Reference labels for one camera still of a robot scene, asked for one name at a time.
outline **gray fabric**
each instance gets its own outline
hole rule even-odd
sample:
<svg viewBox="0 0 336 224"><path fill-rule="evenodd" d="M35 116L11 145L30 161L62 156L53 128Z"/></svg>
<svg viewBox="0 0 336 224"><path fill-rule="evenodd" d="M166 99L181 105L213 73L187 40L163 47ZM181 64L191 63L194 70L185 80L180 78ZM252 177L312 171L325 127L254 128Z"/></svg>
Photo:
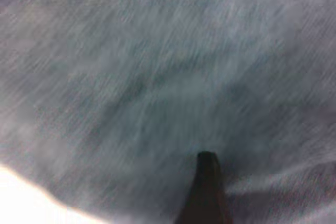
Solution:
<svg viewBox="0 0 336 224"><path fill-rule="evenodd" d="M0 0L0 158L172 223L218 154L235 223L336 223L335 0Z"/></svg>

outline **black object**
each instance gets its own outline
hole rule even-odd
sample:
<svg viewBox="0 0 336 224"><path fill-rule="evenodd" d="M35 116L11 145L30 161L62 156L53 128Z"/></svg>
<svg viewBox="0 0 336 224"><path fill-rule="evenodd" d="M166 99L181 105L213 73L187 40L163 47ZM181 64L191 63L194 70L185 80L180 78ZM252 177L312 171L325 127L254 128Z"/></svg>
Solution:
<svg viewBox="0 0 336 224"><path fill-rule="evenodd" d="M224 202L221 167L217 155L201 152L196 175L176 224L232 224Z"/></svg>

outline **denim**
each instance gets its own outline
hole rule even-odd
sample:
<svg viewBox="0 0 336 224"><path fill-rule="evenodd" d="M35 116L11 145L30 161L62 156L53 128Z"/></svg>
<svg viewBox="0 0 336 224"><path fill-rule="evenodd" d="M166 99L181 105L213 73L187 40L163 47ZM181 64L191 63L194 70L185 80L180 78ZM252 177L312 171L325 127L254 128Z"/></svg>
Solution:
<svg viewBox="0 0 336 224"><path fill-rule="evenodd" d="M335 0L0 0L0 162L173 223L200 151L234 223L336 223Z"/></svg>

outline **bright light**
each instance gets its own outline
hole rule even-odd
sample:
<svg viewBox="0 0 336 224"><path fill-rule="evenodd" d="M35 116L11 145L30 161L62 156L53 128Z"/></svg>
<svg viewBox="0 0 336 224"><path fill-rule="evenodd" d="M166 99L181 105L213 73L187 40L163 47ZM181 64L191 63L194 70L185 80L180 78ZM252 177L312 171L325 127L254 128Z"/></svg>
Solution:
<svg viewBox="0 0 336 224"><path fill-rule="evenodd" d="M67 208L45 190L0 165L0 223L103 224L77 210Z"/></svg>

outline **cloth surface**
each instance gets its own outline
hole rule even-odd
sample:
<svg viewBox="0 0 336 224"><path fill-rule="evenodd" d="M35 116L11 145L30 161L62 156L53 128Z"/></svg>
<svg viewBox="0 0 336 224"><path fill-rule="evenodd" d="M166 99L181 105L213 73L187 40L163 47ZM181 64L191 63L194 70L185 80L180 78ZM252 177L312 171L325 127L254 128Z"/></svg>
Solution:
<svg viewBox="0 0 336 224"><path fill-rule="evenodd" d="M200 151L234 223L336 223L335 0L0 0L0 161L172 223Z"/></svg>

